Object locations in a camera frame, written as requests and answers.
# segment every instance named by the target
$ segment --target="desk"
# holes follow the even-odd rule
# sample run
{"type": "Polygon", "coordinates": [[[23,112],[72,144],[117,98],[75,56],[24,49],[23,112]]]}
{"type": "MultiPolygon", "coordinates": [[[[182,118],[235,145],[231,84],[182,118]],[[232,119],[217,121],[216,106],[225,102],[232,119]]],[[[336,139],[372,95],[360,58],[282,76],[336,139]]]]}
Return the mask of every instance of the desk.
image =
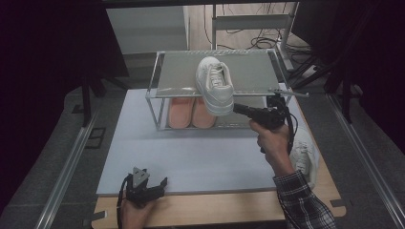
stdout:
{"type": "MultiPolygon", "coordinates": [[[[333,207],[331,204],[331,201],[339,200],[341,197],[321,155],[319,156],[317,183],[313,191],[326,203],[335,217],[342,217],[346,214],[344,206],[333,207]]],[[[116,204],[117,197],[98,198],[95,213],[106,211],[107,214],[106,218],[93,222],[94,228],[117,228],[116,204]]],[[[158,200],[146,226],[180,226],[281,219],[284,219],[284,214],[275,191],[173,195],[158,200]]]]}

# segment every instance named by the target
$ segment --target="white sneaker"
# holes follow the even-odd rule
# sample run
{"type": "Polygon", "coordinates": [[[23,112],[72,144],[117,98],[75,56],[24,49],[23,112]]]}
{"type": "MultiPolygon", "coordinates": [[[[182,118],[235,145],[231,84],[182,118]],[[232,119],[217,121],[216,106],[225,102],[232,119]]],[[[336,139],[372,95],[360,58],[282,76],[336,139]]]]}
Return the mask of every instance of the white sneaker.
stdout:
{"type": "Polygon", "coordinates": [[[301,170],[309,187],[313,189],[316,183],[318,173],[317,163],[315,161],[315,146],[309,133],[298,127],[297,134],[294,137],[294,143],[289,154],[292,167],[297,171],[301,170]]]}
{"type": "Polygon", "coordinates": [[[212,56],[204,58],[197,69],[196,84],[211,115],[232,113],[233,85],[229,68],[223,62],[212,56]]]}

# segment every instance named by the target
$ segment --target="glass shelf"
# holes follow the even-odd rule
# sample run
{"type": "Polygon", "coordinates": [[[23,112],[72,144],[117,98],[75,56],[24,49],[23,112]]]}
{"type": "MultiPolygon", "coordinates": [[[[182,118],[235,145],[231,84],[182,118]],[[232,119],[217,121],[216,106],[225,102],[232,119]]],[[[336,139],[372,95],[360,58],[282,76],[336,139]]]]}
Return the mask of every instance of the glass shelf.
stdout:
{"type": "MultiPolygon", "coordinates": [[[[146,92],[158,130],[170,129],[165,120],[168,114],[166,98],[202,96],[196,87],[196,71],[207,56],[216,57],[229,68],[235,103],[265,107],[265,96],[274,95],[272,90],[279,90],[279,83],[286,82],[273,49],[158,52],[146,92]]],[[[243,115],[230,114],[217,117],[213,128],[246,128],[247,121],[243,115]]]]}

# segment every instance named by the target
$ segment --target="floor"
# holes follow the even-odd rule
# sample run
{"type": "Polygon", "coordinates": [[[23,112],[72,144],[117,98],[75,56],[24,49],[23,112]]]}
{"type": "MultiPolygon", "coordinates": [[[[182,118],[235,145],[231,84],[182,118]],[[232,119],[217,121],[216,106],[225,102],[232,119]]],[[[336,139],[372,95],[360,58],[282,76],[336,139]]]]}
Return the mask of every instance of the floor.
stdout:
{"type": "MultiPolygon", "coordinates": [[[[222,6],[217,7],[217,13],[222,12],[222,6]]],[[[253,4],[248,6],[225,5],[226,14],[256,13],[269,9],[281,12],[284,4],[277,6],[269,4],[253,4]]],[[[210,44],[210,13],[205,8],[206,30],[203,29],[204,6],[190,7],[194,13],[190,28],[190,50],[209,50],[210,44]]],[[[218,44],[234,49],[244,49],[251,46],[251,38],[257,37],[259,31],[241,31],[237,33],[219,34],[218,44]]],[[[277,31],[266,31],[278,34],[277,31]]],[[[288,43],[296,46],[303,45],[298,37],[292,35],[288,43]]],[[[297,62],[305,56],[297,57],[297,62]]],[[[131,66],[133,56],[126,56],[130,77],[120,80],[132,88],[145,88],[151,75],[153,58],[145,55],[142,66],[131,66]]],[[[339,228],[396,228],[385,203],[376,191],[369,177],[368,170],[358,156],[352,142],[339,122],[330,100],[323,91],[323,83],[327,76],[320,78],[305,88],[297,91],[310,93],[310,98],[299,98],[304,116],[311,128],[319,149],[326,161],[336,187],[344,200],[347,214],[338,218],[339,228]]],[[[120,108],[125,91],[109,81],[103,81],[107,89],[104,97],[92,95],[92,109],[97,118],[93,128],[100,130],[102,136],[94,131],[85,141],[86,145],[80,155],[71,181],[63,194],[56,215],[51,217],[51,228],[90,228],[88,221],[92,218],[96,206],[96,187],[101,175],[104,161],[108,155],[109,146],[114,135],[120,108]]],[[[59,118],[53,134],[46,144],[41,156],[26,176],[23,184],[15,193],[11,203],[0,218],[0,228],[33,228],[41,216],[59,173],[63,170],[65,161],[69,159],[78,133],[82,130],[82,113],[80,88],[71,91],[65,97],[64,112],[59,118]]],[[[402,207],[405,206],[405,156],[364,113],[357,99],[351,102],[352,126],[356,130],[364,147],[373,159],[378,171],[385,178],[387,185],[393,190],[395,197],[402,207]]],[[[179,228],[257,228],[261,222],[228,225],[186,226],[179,228]]],[[[273,224],[272,228],[283,228],[282,222],[273,224]]]]}

